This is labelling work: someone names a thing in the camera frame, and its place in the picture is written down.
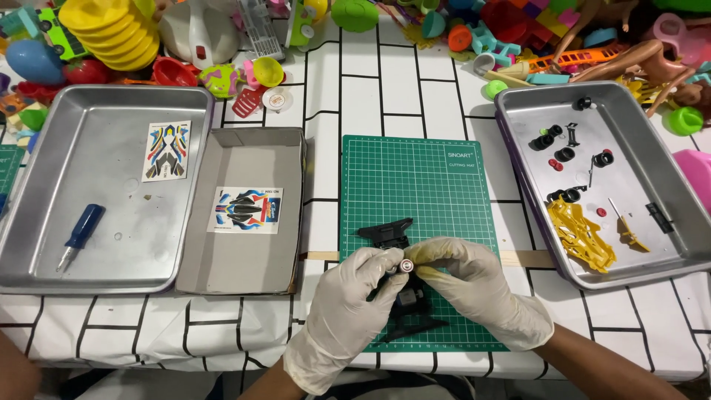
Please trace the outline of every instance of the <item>cardboard box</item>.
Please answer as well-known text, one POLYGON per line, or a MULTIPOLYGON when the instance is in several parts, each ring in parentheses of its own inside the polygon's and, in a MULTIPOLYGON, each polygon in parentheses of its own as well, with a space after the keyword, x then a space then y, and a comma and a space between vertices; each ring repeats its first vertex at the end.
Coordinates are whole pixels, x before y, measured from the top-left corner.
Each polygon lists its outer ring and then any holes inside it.
POLYGON ((212 130, 198 173, 176 290, 201 295, 295 293, 305 169, 301 128, 212 130), (278 233, 209 232, 216 216, 232 223, 215 210, 219 186, 283 188, 278 233))

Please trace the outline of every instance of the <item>green cutting mat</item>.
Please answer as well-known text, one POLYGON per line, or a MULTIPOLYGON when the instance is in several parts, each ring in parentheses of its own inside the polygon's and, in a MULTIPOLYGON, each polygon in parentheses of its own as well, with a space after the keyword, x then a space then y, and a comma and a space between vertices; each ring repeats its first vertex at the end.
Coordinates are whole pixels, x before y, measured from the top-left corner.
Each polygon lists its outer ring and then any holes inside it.
MULTIPOLYGON (((359 228, 412 217, 405 231, 410 244, 433 236, 453 236, 487 245, 498 255, 481 148, 478 142, 343 137, 341 168, 341 260, 363 246, 359 228)), ((481 325, 462 317, 429 286, 432 317, 448 327, 375 346, 365 352, 508 351, 481 325)), ((417 317, 405 324, 416 325, 417 317)))
POLYGON ((0 193, 10 194, 25 150, 14 144, 0 144, 0 193))

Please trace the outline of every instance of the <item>sticker sheet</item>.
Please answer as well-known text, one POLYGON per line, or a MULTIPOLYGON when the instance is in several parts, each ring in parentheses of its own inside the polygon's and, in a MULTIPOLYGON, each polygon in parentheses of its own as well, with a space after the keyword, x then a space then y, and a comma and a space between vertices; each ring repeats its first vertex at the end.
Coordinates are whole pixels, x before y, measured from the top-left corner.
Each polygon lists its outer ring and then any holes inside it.
POLYGON ((279 212, 284 188, 218 186, 208 232, 279 232, 279 212))
POLYGON ((169 181, 186 177, 190 126, 190 121, 161 122, 148 126, 142 181, 169 181))

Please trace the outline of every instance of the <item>blue plastic egg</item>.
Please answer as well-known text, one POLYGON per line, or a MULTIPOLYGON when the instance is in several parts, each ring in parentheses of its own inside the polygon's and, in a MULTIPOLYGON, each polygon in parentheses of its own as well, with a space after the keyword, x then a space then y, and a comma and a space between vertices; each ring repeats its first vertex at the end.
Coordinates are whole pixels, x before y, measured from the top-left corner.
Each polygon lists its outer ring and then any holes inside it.
POLYGON ((40 41, 12 41, 5 52, 5 58, 10 68, 28 82, 59 85, 67 79, 62 74, 63 64, 59 55, 40 41))

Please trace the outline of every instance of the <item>orange toy ladder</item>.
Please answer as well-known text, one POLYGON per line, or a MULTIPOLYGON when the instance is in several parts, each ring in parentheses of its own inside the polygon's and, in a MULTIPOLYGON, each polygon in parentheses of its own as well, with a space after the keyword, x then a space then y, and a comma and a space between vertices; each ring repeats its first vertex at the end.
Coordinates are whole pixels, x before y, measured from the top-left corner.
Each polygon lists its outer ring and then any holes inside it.
MULTIPOLYGON (((604 63, 617 57, 620 52, 627 49, 627 45, 617 42, 610 43, 605 47, 586 48, 583 50, 566 51, 560 55, 558 65, 583 64, 583 63, 604 63)), ((553 56, 535 58, 528 61, 528 73, 536 73, 547 70, 550 67, 553 56)))

